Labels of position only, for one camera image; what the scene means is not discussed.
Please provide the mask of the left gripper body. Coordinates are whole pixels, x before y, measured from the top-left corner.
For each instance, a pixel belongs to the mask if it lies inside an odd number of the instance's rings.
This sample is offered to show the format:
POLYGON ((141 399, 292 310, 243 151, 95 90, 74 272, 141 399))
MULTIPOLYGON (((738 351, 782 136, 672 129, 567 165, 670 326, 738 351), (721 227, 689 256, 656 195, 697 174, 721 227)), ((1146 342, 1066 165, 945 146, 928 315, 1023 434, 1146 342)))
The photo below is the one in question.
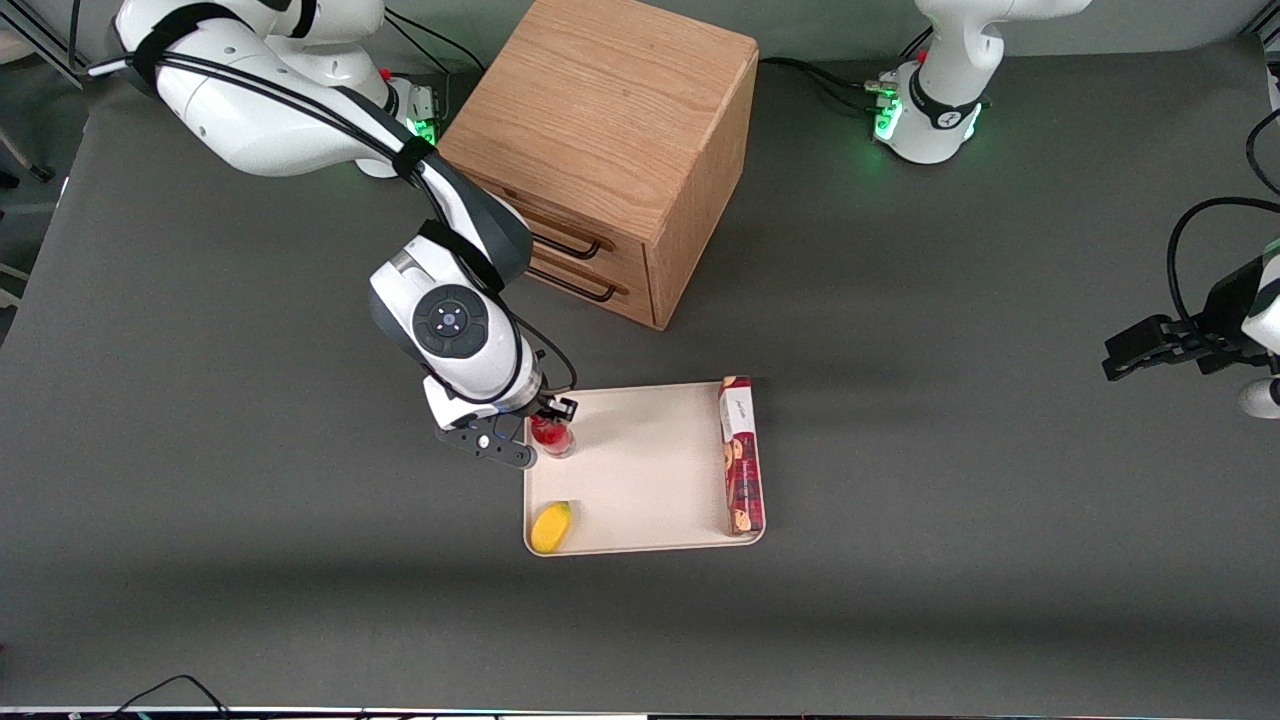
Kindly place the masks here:
POLYGON ((1196 361, 1199 373, 1211 375, 1231 365, 1274 368, 1274 258, 1260 255, 1216 283, 1197 327, 1222 352, 1206 354, 1196 361))

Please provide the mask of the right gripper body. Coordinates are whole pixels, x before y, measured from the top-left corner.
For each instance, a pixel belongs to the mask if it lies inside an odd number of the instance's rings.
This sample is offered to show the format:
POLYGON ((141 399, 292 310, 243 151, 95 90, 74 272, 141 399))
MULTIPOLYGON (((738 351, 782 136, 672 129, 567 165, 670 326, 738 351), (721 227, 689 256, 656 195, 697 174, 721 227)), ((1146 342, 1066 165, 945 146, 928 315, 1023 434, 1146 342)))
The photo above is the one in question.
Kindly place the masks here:
POLYGON ((544 386, 544 375, 524 375, 498 400, 489 404, 472 404, 445 391, 436 379, 426 377, 424 393, 436 424, 442 428, 449 428, 460 423, 465 424, 467 416, 483 419, 518 414, 535 401, 544 386))

